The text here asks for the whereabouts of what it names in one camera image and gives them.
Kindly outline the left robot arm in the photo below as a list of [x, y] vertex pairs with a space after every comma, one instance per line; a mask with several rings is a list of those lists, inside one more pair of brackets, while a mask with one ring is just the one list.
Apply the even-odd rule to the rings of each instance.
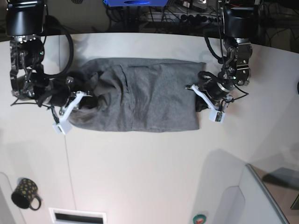
[[229, 96], [233, 90], [240, 90], [250, 82], [249, 59], [253, 52], [250, 40], [258, 30], [259, 6], [258, 0], [218, 0], [215, 3], [221, 54], [213, 50], [207, 32], [204, 39], [222, 68], [217, 75], [199, 72], [198, 89], [220, 109], [225, 103], [236, 101]]

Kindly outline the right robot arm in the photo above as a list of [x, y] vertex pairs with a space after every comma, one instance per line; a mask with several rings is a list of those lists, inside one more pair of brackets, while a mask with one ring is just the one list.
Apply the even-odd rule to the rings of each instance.
[[[44, 72], [45, 40], [58, 31], [69, 45], [69, 59], [56, 74]], [[83, 93], [75, 107], [92, 109], [97, 106], [95, 95], [83, 86], [82, 79], [68, 71], [74, 58], [74, 44], [67, 29], [48, 13], [44, 0], [9, 0], [6, 11], [6, 34], [10, 41], [10, 82], [14, 104], [32, 100], [38, 107], [67, 108]]]

